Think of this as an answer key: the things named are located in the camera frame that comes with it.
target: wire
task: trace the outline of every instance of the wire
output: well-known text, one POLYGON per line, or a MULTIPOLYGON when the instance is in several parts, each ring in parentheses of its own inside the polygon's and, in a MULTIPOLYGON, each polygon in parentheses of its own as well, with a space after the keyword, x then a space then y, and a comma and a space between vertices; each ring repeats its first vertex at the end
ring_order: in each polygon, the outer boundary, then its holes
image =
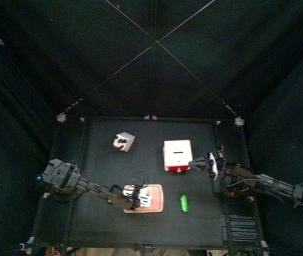
POLYGON ((238 113, 232 110, 230 105, 226 103, 226 101, 220 98, 218 93, 211 89, 211 87, 200 80, 200 78, 194 74, 194 72, 188 69, 188 67, 180 62, 180 60, 176 58, 176 56, 170 52, 170 50, 166 48, 166 46, 160 43, 160 41, 156 40, 156 44, 163 48, 163 50, 167 52, 167 54, 175 59, 178 64, 187 70, 187 72, 191 74, 191 76, 196 79, 196 81, 200 83, 200 85, 208 89, 211 95, 222 102, 223 106, 230 110, 230 112, 234 114, 235 117, 238 117, 238 113))
POLYGON ((286 193, 286 196, 294 200, 295 204, 300 205, 300 202, 296 200, 296 198, 291 194, 288 194, 288 192, 284 189, 282 189, 279 187, 278 187, 278 189, 280 189, 286 193))
POLYGON ((166 39, 212 3, 215 0, 210 1, 160 39, 159 42, 166 39))
MULTIPOLYGON (((132 60, 129 60, 88 92, 87 95, 93 93, 93 91, 103 85, 105 84, 105 82, 108 82, 112 77, 151 49, 151 47, 145 48, 143 52, 140 52, 133 58, 132 60)), ((72 103, 65 110, 61 112, 63 114, 65 114, 81 101, 84 100, 84 98, 80 98, 75 101, 75 103, 72 103)))
POLYGON ((267 190, 260 190, 260 191, 264 191, 268 195, 274 196, 278 200, 280 200, 282 203, 286 203, 284 200, 279 196, 276 196, 272 192, 267 190))
POLYGON ((230 184, 228 186, 226 186, 226 188, 230 188, 230 187, 238 185, 239 183, 242 183, 244 181, 259 181, 259 182, 262 182, 259 179, 243 179, 243 180, 239 180, 238 182, 230 184))
POLYGON ((137 23, 127 16, 127 14, 112 4, 111 1, 105 0, 105 2, 113 7, 113 9, 128 19, 128 21, 139 28, 143 33, 149 36, 148 32, 137 25, 137 23))
POLYGON ((76 170, 79 170, 81 177, 84 178, 84 180, 85 180, 87 182, 89 182, 88 177, 85 176, 85 174, 84 174, 81 168, 79 167, 77 161, 72 159, 71 161, 68 161, 68 163, 72 164, 72 165, 75 165, 76 170))
POLYGON ((132 177, 132 182, 140 178, 140 174, 144 176, 143 177, 143 182, 141 182, 141 188, 145 188, 148 186, 148 175, 145 174, 144 171, 137 171, 133 173, 133 177, 132 177))

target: black curtain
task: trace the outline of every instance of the black curtain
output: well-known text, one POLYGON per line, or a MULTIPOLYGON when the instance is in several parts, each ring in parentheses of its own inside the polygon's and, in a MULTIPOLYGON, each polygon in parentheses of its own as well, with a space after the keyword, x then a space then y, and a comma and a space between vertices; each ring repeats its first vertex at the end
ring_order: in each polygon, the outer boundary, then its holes
MULTIPOLYGON (((303 60, 254 111, 247 132, 254 170, 291 184, 303 182, 303 60)), ((282 248, 278 255, 298 255, 303 211, 260 197, 260 215, 267 242, 282 248)))
MULTIPOLYGON (((153 1, 152 28, 151 1, 123 2, 153 39, 208 3, 153 1)), ((55 116, 85 95, 71 114, 230 118, 216 92, 246 117, 255 171, 303 181, 303 1, 215 1, 161 41, 207 87, 159 45, 99 86, 152 44, 107 1, 0 1, 0 38, 0 251, 28 238, 55 116)), ((303 251, 303 212, 262 201, 270 244, 303 251)))
POLYGON ((0 47, 0 252, 12 252, 32 231, 36 176, 48 160, 56 118, 0 47))

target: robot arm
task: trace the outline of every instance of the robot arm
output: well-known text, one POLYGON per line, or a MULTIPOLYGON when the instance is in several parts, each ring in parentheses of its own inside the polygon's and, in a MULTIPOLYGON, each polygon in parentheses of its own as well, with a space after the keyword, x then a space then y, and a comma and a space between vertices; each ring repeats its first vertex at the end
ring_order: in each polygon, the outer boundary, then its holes
POLYGON ((218 163, 210 153, 192 160, 190 166, 194 169, 208 171, 211 179, 216 179, 218 174, 214 170, 219 170, 220 191, 226 196, 250 195, 255 192, 271 195, 280 201, 290 200, 295 207, 303 208, 303 183, 291 185, 266 174, 254 175, 239 164, 226 163, 223 151, 218 153, 218 163))
POLYGON ((117 185, 107 188, 95 184, 81 175, 79 168, 73 164, 64 163, 59 159, 49 161, 41 177, 44 182, 53 185, 65 194, 71 194, 79 188, 85 192, 93 193, 99 198, 108 200, 125 210, 133 210, 140 206, 139 192, 141 186, 136 185, 132 195, 125 196, 123 189, 117 185))

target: black table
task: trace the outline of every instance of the black table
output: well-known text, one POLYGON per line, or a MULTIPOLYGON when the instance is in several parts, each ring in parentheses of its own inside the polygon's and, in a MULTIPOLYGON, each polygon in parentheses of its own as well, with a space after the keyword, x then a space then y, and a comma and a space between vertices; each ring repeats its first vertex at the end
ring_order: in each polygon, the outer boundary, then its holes
POLYGON ((166 140, 190 140, 192 157, 216 154, 222 142, 227 157, 248 165, 242 128, 224 120, 113 119, 85 117, 60 124, 51 159, 75 161, 95 183, 131 184, 137 172, 149 184, 160 184, 164 210, 160 213, 125 214, 89 193, 71 202, 40 199, 35 223, 37 239, 49 245, 72 247, 223 248, 223 206, 214 193, 207 173, 164 171, 166 140), (113 137, 128 132, 136 139, 129 151, 112 146, 113 137), (188 198, 190 212, 180 209, 180 196, 188 198))

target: red and white box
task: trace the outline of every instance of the red and white box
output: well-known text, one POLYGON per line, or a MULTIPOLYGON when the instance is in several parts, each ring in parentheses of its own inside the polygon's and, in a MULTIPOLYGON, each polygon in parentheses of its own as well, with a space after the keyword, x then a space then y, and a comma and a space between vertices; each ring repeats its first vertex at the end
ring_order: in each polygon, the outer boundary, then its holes
POLYGON ((192 161, 190 140, 164 141, 163 155, 166 171, 187 171, 188 162, 192 161))

